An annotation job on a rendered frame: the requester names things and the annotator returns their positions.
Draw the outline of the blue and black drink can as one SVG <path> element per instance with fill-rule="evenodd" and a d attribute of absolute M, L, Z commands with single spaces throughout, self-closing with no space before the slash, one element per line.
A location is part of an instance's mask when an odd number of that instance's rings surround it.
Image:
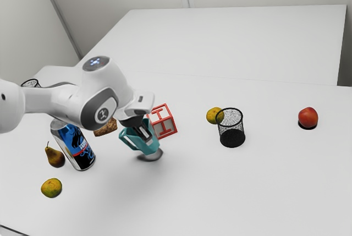
<path fill-rule="evenodd" d="M 96 156 L 79 127 L 53 119 L 51 133 L 71 165 L 78 171 L 89 169 Z"/>

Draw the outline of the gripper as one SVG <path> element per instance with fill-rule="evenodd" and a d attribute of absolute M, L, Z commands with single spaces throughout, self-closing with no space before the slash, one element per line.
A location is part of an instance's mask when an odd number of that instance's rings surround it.
<path fill-rule="evenodd" d="M 143 123 L 143 115 L 137 115 L 125 120 L 119 120 L 120 124 L 127 128 L 133 128 L 137 136 L 140 137 L 146 145 L 152 144 L 152 133 L 148 127 Z"/>

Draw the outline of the brown cork-like block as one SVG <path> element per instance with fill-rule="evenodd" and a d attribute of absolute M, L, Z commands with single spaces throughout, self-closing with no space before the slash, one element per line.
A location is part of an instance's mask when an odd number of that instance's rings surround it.
<path fill-rule="evenodd" d="M 95 137 L 103 136 L 103 135 L 109 134 L 117 129 L 118 129 L 117 121 L 115 118 L 112 117 L 107 122 L 107 124 L 105 124 L 103 127 L 101 127 L 100 129 L 94 130 L 93 134 Z"/>

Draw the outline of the red and white letter block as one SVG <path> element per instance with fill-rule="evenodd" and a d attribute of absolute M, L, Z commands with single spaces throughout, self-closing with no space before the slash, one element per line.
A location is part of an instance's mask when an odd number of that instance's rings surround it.
<path fill-rule="evenodd" d="M 173 115 L 166 103 L 154 107 L 146 116 L 150 120 L 158 140 L 178 132 Z"/>

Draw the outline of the brown-yellow pear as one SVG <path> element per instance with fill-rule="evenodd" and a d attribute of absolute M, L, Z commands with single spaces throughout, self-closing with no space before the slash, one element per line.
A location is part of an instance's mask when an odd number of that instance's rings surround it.
<path fill-rule="evenodd" d="M 55 150 L 49 147 L 49 142 L 45 147 L 45 153 L 47 155 L 48 163 L 56 168 L 62 167 L 65 164 L 65 156 L 61 151 Z"/>

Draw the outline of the yellow-green citrus fruit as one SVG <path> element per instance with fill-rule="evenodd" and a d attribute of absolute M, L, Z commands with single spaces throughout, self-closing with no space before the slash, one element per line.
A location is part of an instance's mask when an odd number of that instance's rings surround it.
<path fill-rule="evenodd" d="M 58 196 L 62 191 L 62 183 L 57 178 L 50 178 L 41 185 L 41 192 L 48 198 Z"/>
<path fill-rule="evenodd" d="M 211 124 L 219 124 L 224 119 L 224 112 L 219 107 L 213 107 L 207 111 L 206 119 Z"/>

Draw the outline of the red apple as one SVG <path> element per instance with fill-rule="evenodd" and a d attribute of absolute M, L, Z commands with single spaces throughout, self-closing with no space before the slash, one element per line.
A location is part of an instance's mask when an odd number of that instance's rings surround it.
<path fill-rule="evenodd" d="M 298 122 L 304 128 L 313 128 L 318 124 L 318 113 L 312 107 L 306 107 L 298 113 Z"/>

